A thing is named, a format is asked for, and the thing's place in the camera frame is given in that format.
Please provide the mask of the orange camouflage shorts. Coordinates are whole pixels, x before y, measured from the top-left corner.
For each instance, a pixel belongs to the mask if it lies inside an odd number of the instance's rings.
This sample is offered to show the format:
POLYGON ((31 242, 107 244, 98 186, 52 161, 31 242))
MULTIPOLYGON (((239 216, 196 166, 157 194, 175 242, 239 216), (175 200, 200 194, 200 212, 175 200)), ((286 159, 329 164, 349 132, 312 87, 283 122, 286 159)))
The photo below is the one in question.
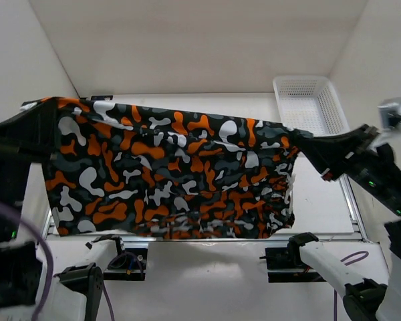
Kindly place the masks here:
POLYGON ((75 98, 21 109, 56 114, 42 170, 61 236, 266 239, 294 224, 299 149, 280 123, 75 98))

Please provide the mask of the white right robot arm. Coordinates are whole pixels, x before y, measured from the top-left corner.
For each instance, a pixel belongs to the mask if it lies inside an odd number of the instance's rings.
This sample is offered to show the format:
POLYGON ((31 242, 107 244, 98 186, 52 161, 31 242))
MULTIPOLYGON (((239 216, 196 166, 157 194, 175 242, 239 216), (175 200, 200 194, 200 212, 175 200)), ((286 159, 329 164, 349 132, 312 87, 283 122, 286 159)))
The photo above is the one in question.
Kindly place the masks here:
POLYGON ((289 239, 287 261, 312 268, 342 299, 350 320, 401 320, 401 169, 389 143, 375 146, 377 128, 363 125, 335 136, 314 136, 295 129, 295 145, 325 181, 347 175, 397 216, 385 223, 392 266, 386 284, 357 272, 330 253, 314 234, 289 239))

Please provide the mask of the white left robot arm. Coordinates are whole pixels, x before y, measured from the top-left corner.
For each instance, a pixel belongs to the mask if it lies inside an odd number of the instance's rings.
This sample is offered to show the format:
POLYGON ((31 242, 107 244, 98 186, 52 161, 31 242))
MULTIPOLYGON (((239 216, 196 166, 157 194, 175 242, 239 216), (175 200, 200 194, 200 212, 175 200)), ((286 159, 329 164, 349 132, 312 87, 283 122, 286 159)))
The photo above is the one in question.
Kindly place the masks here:
POLYGON ((92 211, 78 195, 92 190, 92 162, 76 155, 92 137, 83 124, 105 125, 105 116, 92 118, 90 101, 44 98, 0 123, 0 314, 15 320, 95 320, 107 297, 104 272, 118 268, 127 252, 117 235, 87 243, 87 253, 62 272, 54 272, 53 255, 41 231, 21 215, 29 168, 41 165, 47 192, 59 188, 56 219, 69 222, 92 211))

